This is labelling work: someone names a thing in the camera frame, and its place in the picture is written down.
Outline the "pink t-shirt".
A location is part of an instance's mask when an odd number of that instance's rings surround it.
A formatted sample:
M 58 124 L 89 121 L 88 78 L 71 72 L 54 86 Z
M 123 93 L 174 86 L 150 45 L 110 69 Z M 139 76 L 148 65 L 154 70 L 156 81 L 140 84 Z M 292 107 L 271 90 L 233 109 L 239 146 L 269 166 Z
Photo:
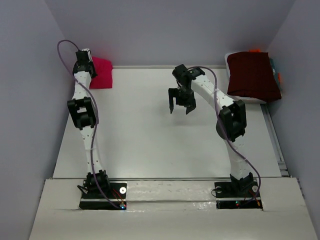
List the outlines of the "pink t-shirt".
M 92 57 L 92 60 L 97 76 L 91 80 L 89 88 L 111 89 L 113 87 L 112 62 L 95 56 Z

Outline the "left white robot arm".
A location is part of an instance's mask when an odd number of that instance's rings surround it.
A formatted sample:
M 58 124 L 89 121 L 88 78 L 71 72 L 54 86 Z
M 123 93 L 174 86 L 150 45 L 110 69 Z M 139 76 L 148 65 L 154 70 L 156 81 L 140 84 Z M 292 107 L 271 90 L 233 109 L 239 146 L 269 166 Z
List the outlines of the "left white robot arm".
M 75 80 L 74 93 L 67 102 L 73 125 L 81 134 L 86 155 L 87 175 L 83 188 L 104 198 L 110 194 L 111 185 L 106 170 L 101 165 L 96 141 L 99 114 L 97 103 L 90 92 L 90 84 L 97 76 L 91 50 L 76 51 L 76 62 L 72 69 Z

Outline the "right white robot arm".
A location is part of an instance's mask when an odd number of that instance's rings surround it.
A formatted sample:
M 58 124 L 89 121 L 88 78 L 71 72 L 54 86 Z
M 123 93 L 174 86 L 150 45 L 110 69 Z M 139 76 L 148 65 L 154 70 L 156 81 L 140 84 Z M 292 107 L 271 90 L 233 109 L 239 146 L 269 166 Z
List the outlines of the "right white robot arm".
M 168 89 L 169 109 L 173 111 L 175 105 L 182 106 L 189 114 L 197 107 L 195 94 L 214 109 L 216 132 L 225 142 L 230 161 L 230 191 L 242 196 L 254 184 L 248 160 L 239 150 L 247 127 L 246 105 L 227 96 L 218 88 L 218 78 L 209 80 L 204 70 L 202 66 L 187 68 L 184 64 L 174 68 L 172 75 L 177 87 Z

